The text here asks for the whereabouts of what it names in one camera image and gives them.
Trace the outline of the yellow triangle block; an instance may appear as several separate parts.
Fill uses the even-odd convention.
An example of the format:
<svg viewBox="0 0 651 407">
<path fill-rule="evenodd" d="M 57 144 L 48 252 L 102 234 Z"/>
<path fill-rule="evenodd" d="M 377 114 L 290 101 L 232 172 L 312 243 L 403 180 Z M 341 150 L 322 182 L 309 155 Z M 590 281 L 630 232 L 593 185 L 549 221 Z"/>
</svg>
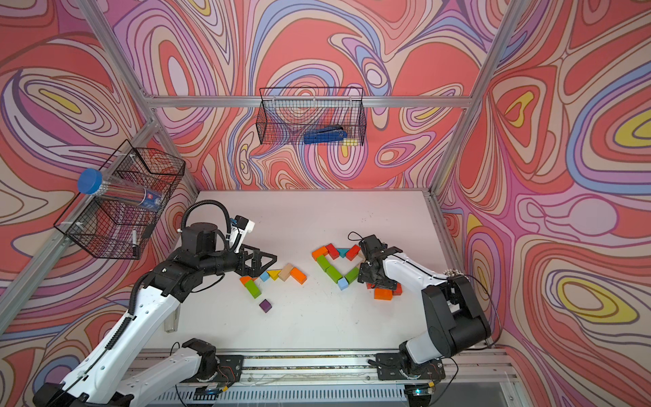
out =
<svg viewBox="0 0 651 407">
<path fill-rule="evenodd" d="M 267 274 L 270 276 L 270 278 L 274 281 L 276 281 L 281 273 L 281 270 L 268 270 Z"/>
</svg>

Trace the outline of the green block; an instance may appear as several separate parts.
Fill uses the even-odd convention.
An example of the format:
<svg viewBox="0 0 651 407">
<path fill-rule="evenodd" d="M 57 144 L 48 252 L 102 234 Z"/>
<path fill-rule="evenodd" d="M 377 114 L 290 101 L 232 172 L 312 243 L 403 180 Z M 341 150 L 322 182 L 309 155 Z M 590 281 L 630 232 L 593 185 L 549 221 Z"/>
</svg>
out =
<svg viewBox="0 0 651 407">
<path fill-rule="evenodd" d="M 359 277 L 359 268 L 358 268 L 358 267 L 354 267 L 354 269 L 352 269 L 351 271 L 349 271 L 349 272 L 344 276 L 344 278 L 346 279 L 346 281 L 348 282 L 348 284 L 353 284 L 353 283 L 355 283 L 355 282 L 358 280 L 358 277 Z"/>
<path fill-rule="evenodd" d="M 252 295 L 253 298 L 259 298 L 259 296 L 262 294 L 254 280 L 247 281 L 244 284 L 244 287 Z"/>
<path fill-rule="evenodd" d="M 324 255 L 317 257 L 316 262 L 323 271 L 327 271 L 332 266 Z"/>
<path fill-rule="evenodd" d="M 342 274 L 334 266 L 328 266 L 325 269 L 325 273 L 327 273 L 327 276 L 329 276 L 334 283 L 338 283 L 342 279 Z"/>
</svg>

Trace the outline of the natural wood block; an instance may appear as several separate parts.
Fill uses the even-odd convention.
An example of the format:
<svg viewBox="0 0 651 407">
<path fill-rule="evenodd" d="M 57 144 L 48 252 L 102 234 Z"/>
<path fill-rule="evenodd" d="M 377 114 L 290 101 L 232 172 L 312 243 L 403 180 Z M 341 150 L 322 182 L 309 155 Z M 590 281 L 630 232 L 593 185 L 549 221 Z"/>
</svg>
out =
<svg viewBox="0 0 651 407">
<path fill-rule="evenodd" d="M 293 269 L 294 266 L 291 263 L 285 264 L 285 266 L 281 269 L 280 273 L 278 274 L 278 278 L 285 282 L 288 278 L 290 278 Z"/>
</svg>

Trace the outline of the light blue cube block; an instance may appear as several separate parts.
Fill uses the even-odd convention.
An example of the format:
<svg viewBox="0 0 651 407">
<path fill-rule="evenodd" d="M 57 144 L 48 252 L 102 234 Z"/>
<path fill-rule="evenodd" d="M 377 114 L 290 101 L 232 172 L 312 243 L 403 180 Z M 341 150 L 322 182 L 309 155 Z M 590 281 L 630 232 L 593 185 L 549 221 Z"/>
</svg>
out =
<svg viewBox="0 0 651 407">
<path fill-rule="evenodd" d="M 339 286 L 341 290 L 345 290 L 349 287 L 349 282 L 344 277 L 342 277 L 337 281 L 337 286 Z"/>
</svg>

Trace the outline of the green block bottom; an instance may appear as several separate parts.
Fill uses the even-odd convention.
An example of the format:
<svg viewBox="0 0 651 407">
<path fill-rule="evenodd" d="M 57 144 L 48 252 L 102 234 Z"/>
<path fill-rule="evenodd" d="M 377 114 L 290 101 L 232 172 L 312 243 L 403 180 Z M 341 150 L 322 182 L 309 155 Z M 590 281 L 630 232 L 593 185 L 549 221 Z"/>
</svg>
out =
<svg viewBox="0 0 651 407">
<path fill-rule="evenodd" d="M 259 296 L 262 294 L 254 280 L 247 281 L 244 284 L 244 287 L 252 295 L 253 298 L 259 298 Z"/>
</svg>

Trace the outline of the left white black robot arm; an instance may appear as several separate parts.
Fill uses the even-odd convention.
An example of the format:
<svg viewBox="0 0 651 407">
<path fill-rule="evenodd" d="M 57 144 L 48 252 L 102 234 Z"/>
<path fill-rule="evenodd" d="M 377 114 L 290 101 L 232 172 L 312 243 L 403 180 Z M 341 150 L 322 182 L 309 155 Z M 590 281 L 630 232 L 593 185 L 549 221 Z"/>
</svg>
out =
<svg viewBox="0 0 651 407">
<path fill-rule="evenodd" d="M 255 279 L 277 261 L 274 254 L 245 244 L 254 222 L 231 217 L 214 199 L 189 206 L 181 218 L 181 245 L 132 287 L 125 314 L 100 344 L 60 383 L 44 383 L 33 396 L 36 406 L 144 406 L 188 379 L 198 382 L 238 379 L 225 374 L 215 346 L 192 338 L 167 359 L 125 381 L 132 362 L 164 321 L 192 294 L 203 291 L 207 276 L 229 272 Z"/>
</svg>

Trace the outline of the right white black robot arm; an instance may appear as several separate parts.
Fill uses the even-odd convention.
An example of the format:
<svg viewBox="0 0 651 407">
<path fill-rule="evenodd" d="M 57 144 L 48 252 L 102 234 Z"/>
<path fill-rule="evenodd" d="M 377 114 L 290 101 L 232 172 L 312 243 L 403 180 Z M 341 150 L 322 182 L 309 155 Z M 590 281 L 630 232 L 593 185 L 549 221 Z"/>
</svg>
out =
<svg viewBox="0 0 651 407">
<path fill-rule="evenodd" d="M 381 380 L 420 380 L 441 360 L 491 337 L 490 323 L 466 275 L 430 270 L 375 235 L 361 238 L 359 247 L 364 261 L 358 282 L 390 294 L 399 288 L 418 293 L 426 321 L 425 332 L 400 344 L 398 351 L 377 354 L 370 361 Z"/>
</svg>

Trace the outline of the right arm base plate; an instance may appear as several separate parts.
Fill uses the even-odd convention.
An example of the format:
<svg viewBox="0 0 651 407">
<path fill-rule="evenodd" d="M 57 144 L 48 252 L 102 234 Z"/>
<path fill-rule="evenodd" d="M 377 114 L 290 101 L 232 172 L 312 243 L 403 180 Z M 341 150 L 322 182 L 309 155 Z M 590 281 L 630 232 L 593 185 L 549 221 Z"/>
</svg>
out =
<svg viewBox="0 0 651 407">
<path fill-rule="evenodd" d="M 442 362 L 431 360 L 422 364 L 413 362 L 404 352 L 378 353 L 368 359 L 381 381 L 418 381 L 427 380 L 439 383 L 446 378 Z"/>
</svg>

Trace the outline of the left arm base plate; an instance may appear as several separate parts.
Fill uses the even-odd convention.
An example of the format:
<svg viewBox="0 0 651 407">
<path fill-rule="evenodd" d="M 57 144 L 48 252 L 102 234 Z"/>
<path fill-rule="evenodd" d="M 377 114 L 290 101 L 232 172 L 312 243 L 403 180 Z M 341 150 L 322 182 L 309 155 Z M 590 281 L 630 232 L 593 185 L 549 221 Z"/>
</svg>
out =
<svg viewBox="0 0 651 407">
<path fill-rule="evenodd" d="M 238 383 L 242 376 L 244 356 L 241 354 L 217 354 L 203 358 L 198 372 L 183 383 Z"/>
</svg>

